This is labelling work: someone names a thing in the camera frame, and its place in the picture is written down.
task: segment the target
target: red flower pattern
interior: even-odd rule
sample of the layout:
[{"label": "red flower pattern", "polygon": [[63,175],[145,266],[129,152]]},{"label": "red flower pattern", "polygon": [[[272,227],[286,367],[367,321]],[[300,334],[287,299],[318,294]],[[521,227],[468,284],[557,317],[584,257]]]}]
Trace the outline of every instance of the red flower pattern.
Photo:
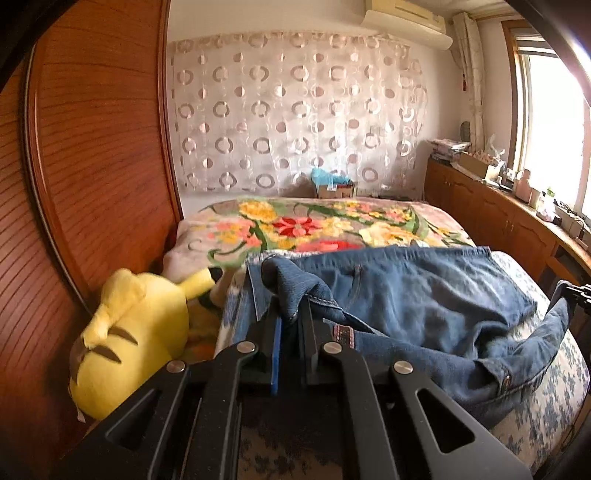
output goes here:
[{"label": "red flower pattern", "polygon": [[354,250],[363,248],[363,245],[350,244],[343,240],[319,240],[297,245],[296,252],[336,252],[337,250]]},{"label": "red flower pattern", "polygon": [[273,226],[279,235],[291,237],[311,235],[315,230],[320,230],[320,226],[310,217],[281,217]]}]

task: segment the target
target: yellow plush toy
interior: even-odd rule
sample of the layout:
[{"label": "yellow plush toy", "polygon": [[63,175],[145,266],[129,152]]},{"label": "yellow plush toy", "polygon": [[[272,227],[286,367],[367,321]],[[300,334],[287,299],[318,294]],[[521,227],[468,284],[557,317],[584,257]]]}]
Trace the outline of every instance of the yellow plush toy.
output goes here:
[{"label": "yellow plush toy", "polygon": [[70,354],[70,395],[78,408],[95,420],[104,419],[163,365],[181,356],[189,332],[187,300],[214,284],[208,269],[180,285],[150,273],[115,272]]}]

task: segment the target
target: cardboard box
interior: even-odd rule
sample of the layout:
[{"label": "cardboard box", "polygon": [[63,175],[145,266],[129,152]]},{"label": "cardboard box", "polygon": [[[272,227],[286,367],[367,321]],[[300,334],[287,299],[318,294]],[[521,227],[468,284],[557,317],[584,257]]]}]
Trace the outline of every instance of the cardboard box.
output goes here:
[{"label": "cardboard box", "polygon": [[493,167],[467,153],[461,153],[458,155],[456,161],[474,175],[490,181],[496,181],[496,178],[501,172],[501,166]]},{"label": "cardboard box", "polygon": [[319,199],[345,199],[354,197],[357,192],[357,184],[353,186],[334,185],[335,190],[329,190],[328,185],[316,185],[316,198]]}]

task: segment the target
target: ceiling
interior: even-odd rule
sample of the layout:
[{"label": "ceiling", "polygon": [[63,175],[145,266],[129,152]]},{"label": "ceiling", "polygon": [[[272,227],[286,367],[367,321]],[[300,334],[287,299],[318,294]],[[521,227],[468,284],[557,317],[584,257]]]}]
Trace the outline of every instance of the ceiling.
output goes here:
[{"label": "ceiling", "polygon": [[447,19],[458,12],[468,12],[472,18],[514,12],[504,0],[410,0]]}]

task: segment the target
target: bedspread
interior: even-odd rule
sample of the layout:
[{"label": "bedspread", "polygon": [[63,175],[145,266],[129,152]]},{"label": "bedspread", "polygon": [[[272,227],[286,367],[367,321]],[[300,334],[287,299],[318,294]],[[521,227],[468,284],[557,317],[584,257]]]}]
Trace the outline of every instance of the bedspread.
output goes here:
[{"label": "bedspread", "polygon": [[473,245],[450,215],[425,203],[243,197],[180,222],[163,275],[178,283],[201,268],[237,267],[248,254],[269,249],[330,252],[412,240],[433,247]]}]

